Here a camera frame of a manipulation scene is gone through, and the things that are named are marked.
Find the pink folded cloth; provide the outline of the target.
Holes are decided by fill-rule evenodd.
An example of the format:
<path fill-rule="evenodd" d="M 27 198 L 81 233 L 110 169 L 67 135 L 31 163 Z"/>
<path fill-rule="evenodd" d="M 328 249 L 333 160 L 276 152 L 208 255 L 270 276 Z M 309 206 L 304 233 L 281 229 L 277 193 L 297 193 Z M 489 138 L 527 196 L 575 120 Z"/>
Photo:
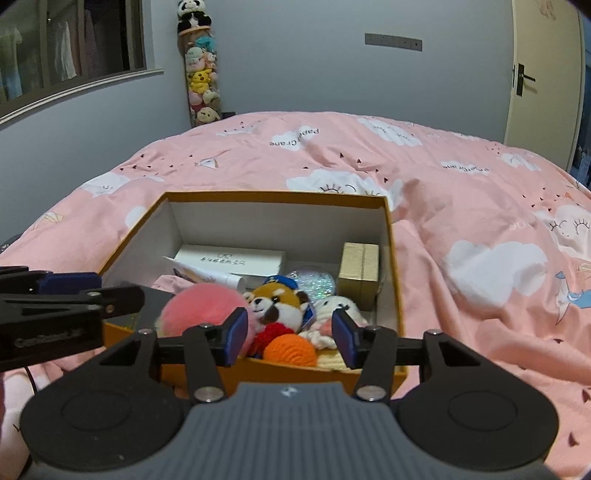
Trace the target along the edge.
<path fill-rule="evenodd" d="M 160 275 L 151 288 L 163 292 L 176 295 L 187 288 L 193 286 L 194 283 L 176 275 L 164 274 Z"/>

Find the gold gift box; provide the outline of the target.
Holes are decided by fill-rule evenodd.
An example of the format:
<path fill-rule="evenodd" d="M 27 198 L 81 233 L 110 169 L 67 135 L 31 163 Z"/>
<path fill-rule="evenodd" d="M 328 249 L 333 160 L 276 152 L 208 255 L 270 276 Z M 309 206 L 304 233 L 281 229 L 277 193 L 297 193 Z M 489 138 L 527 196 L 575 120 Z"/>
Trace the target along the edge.
<path fill-rule="evenodd" d="M 376 244 L 346 242 L 342 248 L 337 282 L 339 296 L 360 310 L 374 309 L 380 286 L 380 248 Z"/>

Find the dark grey small box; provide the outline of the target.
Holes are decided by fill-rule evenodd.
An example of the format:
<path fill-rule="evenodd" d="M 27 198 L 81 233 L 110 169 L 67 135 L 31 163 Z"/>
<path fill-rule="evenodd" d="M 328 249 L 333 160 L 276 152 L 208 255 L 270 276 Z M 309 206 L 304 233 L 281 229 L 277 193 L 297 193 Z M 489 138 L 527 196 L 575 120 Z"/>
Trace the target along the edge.
<path fill-rule="evenodd" d="M 154 328 L 162 309 L 173 294 L 145 286 L 141 286 L 141 290 L 144 294 L 144 304 L 138 312 L 107 319 L 106 323 L 131 331 Z"/>

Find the white cream tube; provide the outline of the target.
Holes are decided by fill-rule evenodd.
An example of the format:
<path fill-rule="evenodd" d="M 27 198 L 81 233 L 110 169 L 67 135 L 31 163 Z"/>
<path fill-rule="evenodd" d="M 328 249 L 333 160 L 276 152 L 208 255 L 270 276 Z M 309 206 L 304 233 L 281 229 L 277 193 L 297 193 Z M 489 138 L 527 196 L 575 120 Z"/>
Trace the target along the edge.
<path fill-rule="evenodd" d="M 176 276 L 185 280 L 193 283 L 215 283 L 235 289 L 239 293 L 245 292 L 245 280 L 241 276 L 194 267 L 166 256 L 163 257 L 163 260 Z"/>

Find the hanging plush toy column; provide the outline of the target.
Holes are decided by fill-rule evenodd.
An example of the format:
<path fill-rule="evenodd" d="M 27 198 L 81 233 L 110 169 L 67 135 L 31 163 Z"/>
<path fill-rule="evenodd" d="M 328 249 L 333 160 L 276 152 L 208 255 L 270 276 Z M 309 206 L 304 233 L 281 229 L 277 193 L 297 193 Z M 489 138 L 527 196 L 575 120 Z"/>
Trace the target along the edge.
<path fill-rule="evenodd" d="M 193 27 L 179 36 L 191 125 L 221 120 L 217 53 L 209 27 Z"/>

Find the red crochet ball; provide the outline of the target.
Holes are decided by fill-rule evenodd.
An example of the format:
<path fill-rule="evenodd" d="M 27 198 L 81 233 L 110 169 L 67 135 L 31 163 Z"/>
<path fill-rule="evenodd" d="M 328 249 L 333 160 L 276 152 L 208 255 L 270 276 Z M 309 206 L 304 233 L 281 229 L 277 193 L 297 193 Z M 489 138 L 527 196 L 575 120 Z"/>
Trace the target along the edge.
<path fill-rule="evenodd" d="M 290 334 L 294 334 L 294 329 L 291 329 L 282 323 L 273 322 L 267 324 L 264 326 L 263 330 L 254 336 L 252 344 L 249 346 L 249 350 L 247 350 L 246 356 L 262 359 L 264 350 L 266 350 L 266 347 L 269 346 L 274 339 Z"/>

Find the long white box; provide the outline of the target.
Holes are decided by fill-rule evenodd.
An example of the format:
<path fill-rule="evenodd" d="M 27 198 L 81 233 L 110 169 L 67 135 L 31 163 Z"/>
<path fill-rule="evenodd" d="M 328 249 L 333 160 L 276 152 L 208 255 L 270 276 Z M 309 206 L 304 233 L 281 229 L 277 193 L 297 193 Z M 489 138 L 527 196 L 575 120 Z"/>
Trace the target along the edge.
<path fill-rule="evenodd" d="M 173 259 L 204 270 L 268 277 L 280 273 L 286 253 L 276 250 L 184 244 Z"/>

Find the panda plush toy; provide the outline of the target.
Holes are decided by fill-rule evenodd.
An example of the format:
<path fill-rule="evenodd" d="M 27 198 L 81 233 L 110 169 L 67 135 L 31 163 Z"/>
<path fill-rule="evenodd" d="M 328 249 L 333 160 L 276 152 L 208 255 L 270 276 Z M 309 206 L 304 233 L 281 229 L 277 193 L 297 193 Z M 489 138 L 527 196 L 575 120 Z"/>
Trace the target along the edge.
<path fill-rule="evenodd" d="M 205 12 L 204 0 L 179 0 L 177 3 L 177 33 L 194 28 L 211 27 L 211 16 Z"/>

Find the glittery round compact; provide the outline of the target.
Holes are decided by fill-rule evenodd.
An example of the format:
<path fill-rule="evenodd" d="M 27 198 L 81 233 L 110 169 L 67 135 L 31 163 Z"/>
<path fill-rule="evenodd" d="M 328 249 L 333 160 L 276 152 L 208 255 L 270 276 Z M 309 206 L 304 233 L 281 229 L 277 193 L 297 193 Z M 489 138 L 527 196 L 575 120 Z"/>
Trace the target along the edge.
<path fill-rule="evenodd" d="M 311 303 L 335 294 L 337 284 L 332 274 L 315 268 L 298 268 L 290 271 L 287 278 L 297 283 L 298 289 L 303 290 Z"/>

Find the cream room door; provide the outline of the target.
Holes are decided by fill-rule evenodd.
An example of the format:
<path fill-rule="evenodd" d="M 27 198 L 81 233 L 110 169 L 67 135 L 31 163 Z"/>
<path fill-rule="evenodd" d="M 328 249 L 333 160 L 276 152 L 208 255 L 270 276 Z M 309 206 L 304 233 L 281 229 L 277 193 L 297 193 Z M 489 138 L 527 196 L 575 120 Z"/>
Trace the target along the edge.
<path fill-rule="evenodd" d="M 568 1 L 512 3 L 514 61 L 537 82 L 517 97 L 512 84 L 504 143 L 537 153 L 559 168 L 572 164 L 585 83 L 582 20 Z"/>

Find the red panda captain plush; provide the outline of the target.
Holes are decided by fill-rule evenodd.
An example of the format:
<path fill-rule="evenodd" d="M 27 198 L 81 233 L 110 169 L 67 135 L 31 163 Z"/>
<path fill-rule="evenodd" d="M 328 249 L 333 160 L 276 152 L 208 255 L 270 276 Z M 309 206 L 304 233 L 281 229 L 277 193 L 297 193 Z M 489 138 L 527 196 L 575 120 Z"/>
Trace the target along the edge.
<path fill-rule="evenodd" d="M 257 332 L 279 323 L 298 333 L 315 316 L 308 294 L 298 288 L 296 280 L 283 275 L 270 276 L 263 285 L 245 292 L 243 297 L 249 303 Z"/>

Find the pink fluffy peach plush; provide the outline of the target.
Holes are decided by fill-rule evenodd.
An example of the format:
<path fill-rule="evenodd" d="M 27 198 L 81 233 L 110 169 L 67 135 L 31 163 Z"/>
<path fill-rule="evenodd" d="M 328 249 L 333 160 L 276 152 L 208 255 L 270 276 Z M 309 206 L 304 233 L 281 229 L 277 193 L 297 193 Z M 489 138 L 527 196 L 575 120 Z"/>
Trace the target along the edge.
<path fill-rule="evenodd" d="M 249 302 L 235 289 L 215 283 L 195 284 L 166 303 L 155 327 L 159 337 L 176 337 L 195 325 L 221 325 L 238 307 L 245 308 L 249 313 Z M 249 327 L 240 356 L 245 356 L 249 351 L 254 336 L 254 320 L 249 314 Z"/>

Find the pink cloud print duvet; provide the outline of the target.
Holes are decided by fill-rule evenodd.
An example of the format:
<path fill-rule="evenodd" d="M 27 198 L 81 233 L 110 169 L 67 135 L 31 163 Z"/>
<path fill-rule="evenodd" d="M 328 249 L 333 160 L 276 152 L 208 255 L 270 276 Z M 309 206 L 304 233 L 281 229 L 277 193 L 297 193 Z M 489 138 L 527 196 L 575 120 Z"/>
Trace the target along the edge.
<path fill-rule="evenodd" d="M 94 271 L 168 191 L 382 196 L 406 330 L 440 328 L 555 404 L 548 465 L 590 470 L 590 193 L 541 156 L 411 122 L 252 113 L 153 142 L 82 184 L 1 256 Z"/>

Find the window with frame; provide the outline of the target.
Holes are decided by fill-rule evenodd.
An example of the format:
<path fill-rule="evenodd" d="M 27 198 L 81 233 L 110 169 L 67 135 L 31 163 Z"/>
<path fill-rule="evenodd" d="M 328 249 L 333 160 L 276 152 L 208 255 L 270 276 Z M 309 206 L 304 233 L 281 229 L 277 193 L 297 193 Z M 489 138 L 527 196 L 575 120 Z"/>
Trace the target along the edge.
<path fill-rule="evenodd" d="M 148 1 L 3 1 L 1 122 L 148 69 Z"/>

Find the orange crochet ball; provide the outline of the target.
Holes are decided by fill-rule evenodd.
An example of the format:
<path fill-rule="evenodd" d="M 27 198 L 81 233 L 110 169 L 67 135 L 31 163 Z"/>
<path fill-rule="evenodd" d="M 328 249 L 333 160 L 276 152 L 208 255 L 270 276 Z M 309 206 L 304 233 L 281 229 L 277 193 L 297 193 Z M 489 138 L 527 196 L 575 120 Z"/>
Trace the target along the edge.
<path fill-rule="evenodd" d="M 318 354 L 314 345 L 307 339 L 287 334 L 274 338 L 266 346 L 263 360 L 297 367 L 315 367 L 318 365 Z"/>

